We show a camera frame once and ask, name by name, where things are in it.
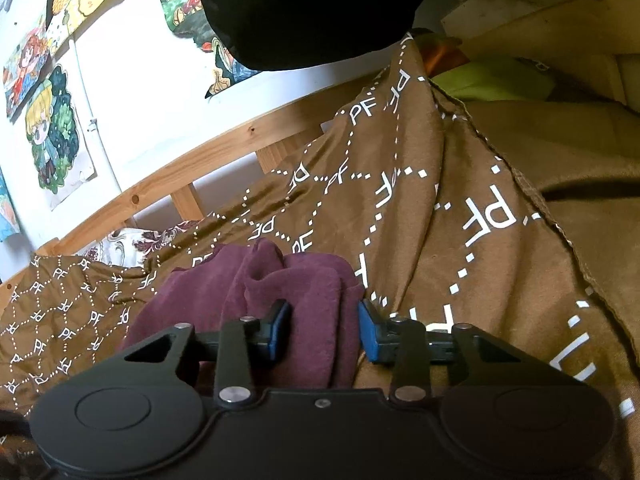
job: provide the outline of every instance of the white pipe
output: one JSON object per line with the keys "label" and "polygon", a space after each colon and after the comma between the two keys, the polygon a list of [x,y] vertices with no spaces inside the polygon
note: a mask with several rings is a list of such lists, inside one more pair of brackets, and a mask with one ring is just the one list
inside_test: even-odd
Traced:
{"label": "white pipe", "polygon": [[94,161],[94,166],[100,167],[101,172],[104,172],[100,176],[110,179],[113,185],[118,189],[118,193],[122,193],[122,188],[120,187],[118,179],[116,178],[116,174],[113,172],[113,168],[111,167],[111,163],[109,162],[109,157],[107,156],[107,152],[104,149],[102,139],[100,138],[100,132],[98,131],[98,119],[94,117],[94,113],[91,110],[91,105],[89,104],[89,97],[87,96],[86,89],[84,88],[84,81],[82,80],[82,70],[80,70],[80,59],[78,58],[78,50],[76,49],[76,40],[73,35],[71,35],[68,41],[69,50],[73,51],[74,57],[76,58],[76,64],[78,65],[78,77],[80,79],[80,85],[82,86],[84,104],[86,105],[86,109],[89,110],[89,115],[91,115],[89,126],[84,131],[88,139],[92,141],[92,150],[90,153],[91,158]]}

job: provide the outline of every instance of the paper sheet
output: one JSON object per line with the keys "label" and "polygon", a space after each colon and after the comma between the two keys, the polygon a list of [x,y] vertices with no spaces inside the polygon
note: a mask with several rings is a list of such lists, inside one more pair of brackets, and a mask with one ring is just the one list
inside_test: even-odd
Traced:
{"label": "paper sheet", "polygon": [[164,19],[176,36],[192,38],[204,52],[214,56],[210,97],[258,73],[238,63],[212,30],[200,0],[160,0]]}
{"label": "paper sheet", "polygon": [[40,70],[49,59],[45,34],[45,17],[36,24],[15,47],[2,70],[2,85],[6,98],[6,116],[12,118],[29,90],[38,82]]}
{"label": "paper sheet", "polygon": [[51,210],[95,173],[66,80],[66,72],[56,65],[36,88],[25,113],[38,182]]}
{"label": "paper sheet", "polygon": [[4,242],[9,236],[19,232],[20,227],[15,218],[14,207],[4,183],[2,170],[0,170],[0,242]]}

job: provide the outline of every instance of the brown blanket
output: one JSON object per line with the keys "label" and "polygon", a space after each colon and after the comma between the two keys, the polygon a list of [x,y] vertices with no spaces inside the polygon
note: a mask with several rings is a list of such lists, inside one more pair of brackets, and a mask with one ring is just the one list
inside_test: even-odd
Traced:
{"label": "brown blanket", "polygon": [[[484,137],[495,114],[484,114],[479,134],[463,106],[430,86],[405,38],[389,69],[338,111],[329,133],[179,235],[145,269],[35,258],[1,319],[2,407],[28,412],[44,388],[108,357],[173,268],[196,266],[220,242],[266,237],[285,253],[342,256],[387,313],[415,317],[428,330],[471,322],[598,387],[619,418],[604,467],[612,478],[640,474],[639,325],[630,314],[638,290],[629,285],[637,268],[610,259],[598,274],[586,231],[572,231],[568,241],[551,215],[560,218],[563,204],[548,205],[539,175],[526,180],[511,164],[530,152],[528,169],[544,167],[550,181],[570,168],[555,168],[540,143],[518,148],[518,130],[531,117],[518,120],[521,111],[504,106],[516,117],[502,130],[506,141],[514,137],[508,156]],[[621,113],[637,131],[638,119]],[[608,212],[582,211],[598,244],[625,235],[612,231],[623,224],[607,224]],[[571,224],[575,216],[563,217]],[[620,279],[603,278],[617,268],[625,290],[616,288]],[[385,387],[389,378],[363,363],[356,385]]]}

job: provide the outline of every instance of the drawing of blonde character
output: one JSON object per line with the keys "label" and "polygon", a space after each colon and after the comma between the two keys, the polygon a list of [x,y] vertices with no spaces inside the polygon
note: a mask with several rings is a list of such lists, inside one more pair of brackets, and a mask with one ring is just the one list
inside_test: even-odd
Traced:
{"label": "drawing of blonde character", "polygon": [[33,96],[26,114],[27,139],[31,143],[33,161],[38,170],[40,187],[49,187],[56,178],[58,150],[49,139],[49,127],[53,115],[51,82],[44,81]]}

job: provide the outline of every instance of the white wall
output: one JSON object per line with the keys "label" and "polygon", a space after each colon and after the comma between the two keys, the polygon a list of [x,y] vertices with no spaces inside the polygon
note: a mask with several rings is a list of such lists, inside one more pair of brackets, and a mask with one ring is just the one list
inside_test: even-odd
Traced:
{"label": "white wall", "polygon": [[[46,0],[14,0],[0,11],[0,62],[42,12]],[[417,25],[437,28],[451,0],[426,0]],[[97,156],[97,139],[85,136],[97,177],[81,186],[52,212],[33,168],[24,133],[24,110],[10,123],[0,117],[0,166],[26,238],[0,244],[0,278],[22,268],[33,247],[62,238],[126,189],[179,155],[255,116],[363,75],[388,63],[389,51],[303,70],[261,73],[209,100],[212,56],[189,39],[174,36],[159,0],[107,0],[76,33],[76,53],[63,47],[57,62],[68,73],[68,88],[79,123],[86,131],[92,115],[111,170]],[[221,168],[196,183],[207,208],[217,208],[261,176],[255,155]],[[140,227],[161,229],[179,221],[167,199],[136,216]]]}

